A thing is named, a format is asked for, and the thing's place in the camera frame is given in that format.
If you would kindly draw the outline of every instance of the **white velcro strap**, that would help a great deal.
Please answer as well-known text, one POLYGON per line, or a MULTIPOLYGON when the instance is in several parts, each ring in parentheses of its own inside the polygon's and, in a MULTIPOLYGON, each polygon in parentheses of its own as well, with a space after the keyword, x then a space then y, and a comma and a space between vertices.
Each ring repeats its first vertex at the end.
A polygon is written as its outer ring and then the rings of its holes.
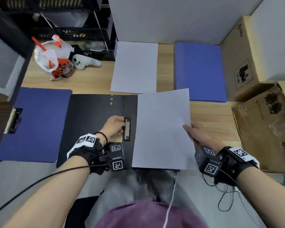
POLYGON ((257 164, 257 167, 260 168, 259 161, 254 156, 250 155, 249 153, 242 150, 241 148, 232 147, 229 150, 245 162, 249 162, 249 161, 253 160, 257 164))
POLYGON ((82 146, 87 146, 87 147, 93 147, 96 141, 96 135, 94 134, 85 134, 83 136, 80 136, 80 138, 77 140, 76 144, 70 149, 70 151, 67 153, 67 159, 69 159, 70 154, 72 151, 76 148, 82 147, 82 146))

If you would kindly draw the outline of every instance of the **gray floor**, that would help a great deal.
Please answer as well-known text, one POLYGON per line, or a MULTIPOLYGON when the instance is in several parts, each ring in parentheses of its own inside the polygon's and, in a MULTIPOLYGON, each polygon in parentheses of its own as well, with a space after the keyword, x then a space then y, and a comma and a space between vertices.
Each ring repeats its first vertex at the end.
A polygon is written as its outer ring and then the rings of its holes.
MULTIPOLYGON (((32 162, 0 162, 0 206, 23 190, 34 181, 52 173, 55 163, 32 163, 32 162)), ((285 181, 282 174, 271 174, 276 181, 283 183, 285 181)), ((78 198, 99 195, 104 185, 110 178, 111 173, 105 172, 99 176, 91 174, 87 183, 82 189, 78 198)), ((211 178, 206 176, 206 180, 211 183, 211 178)), ((184 188, 186 193, 195 203, 203 217, 208 222, 210 228, 219 227, 257 227, 253 220, 245 211, 240 199, 239 193, 234 194, 234 202, 232 209, 228 212, 220 212, 217 208, 218 201, 222 196, 222 192, 215 187, 207 186, 198 171, 182 171, 177 175, 177 182, 184 188)), ((224 189, 224 185, 218 185, 220 189, 224 189)), ((20 196, 8 207, 0 212, 0 227, 11 217, 15 211, 25 202, 25 200, 38 188, 38 185, 28 192, 20 196)), ((265 227, 256 214, 254 209, 243 198, 246 209, 255 220, 259 227, 265 227)), ((230 206, 231 197, 226 195, 221 202, 221 209, 227 209, 230 206)))

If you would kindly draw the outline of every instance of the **desk surface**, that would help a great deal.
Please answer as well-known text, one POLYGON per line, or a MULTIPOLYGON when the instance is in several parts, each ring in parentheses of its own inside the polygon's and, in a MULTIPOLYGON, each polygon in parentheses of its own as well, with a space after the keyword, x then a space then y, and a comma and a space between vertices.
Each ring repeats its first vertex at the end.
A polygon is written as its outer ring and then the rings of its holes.
MULTIPOLYGON (((157 57, 157 92, 173 90, 173 45, 158 45, 157 57)), ((102 62, 102 67, 86 67, 75 70, 74 74, 64 80, 50 81, 45 72, 32 58, 25 74, 22 87, 71 89, 73 94, 119 94, 110 92, 114 62, 102 62)), ((192 121, 203 124, 205 128, 226 145, 241 147, 231 106, 234 102, 216 103, 190 101, 192 121)))

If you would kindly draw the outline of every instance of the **hand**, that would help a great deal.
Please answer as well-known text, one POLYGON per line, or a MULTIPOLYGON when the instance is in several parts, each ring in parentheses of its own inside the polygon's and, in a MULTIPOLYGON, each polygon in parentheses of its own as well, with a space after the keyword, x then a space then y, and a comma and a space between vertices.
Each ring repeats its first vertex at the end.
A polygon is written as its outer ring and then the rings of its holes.
POLYGON ((110 140, 111 136, 114 134, 123 133, 123 126, 125 126, 124 117, 114 115, 107 119, 100 132, 104 133, 107 136, 108 140, 110 140))
POLYGON ((183 128, 192 135, 198 142, 198 145, 208 146, 216 154, 226 146, 219 139, 212 137, 202 125, 197 122, 191 122, 191 126, 183 124, 183 128))

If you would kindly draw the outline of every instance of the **wrist-mounted tracking device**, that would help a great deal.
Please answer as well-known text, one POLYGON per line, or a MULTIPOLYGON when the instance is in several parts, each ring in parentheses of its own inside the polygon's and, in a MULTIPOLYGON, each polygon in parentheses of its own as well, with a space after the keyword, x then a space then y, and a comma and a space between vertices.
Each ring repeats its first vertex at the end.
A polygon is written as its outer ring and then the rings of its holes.
POLYGON ((217 155, 206 146, 200 146, 195 159, 201 173, 214 177, 214 184, 236 186, 236 178, 248 167, 260 167, 259 161, 241 148, 226 146, 217 155))
POLYGON ((72 156, 83 157, 90 167, 90 173, 101 175, 104 171, 120 171, 125 169, 125 155, 122 143, 107 143, 104 147, 94 134, 81 136, 67 153, 67 159, 72 156))

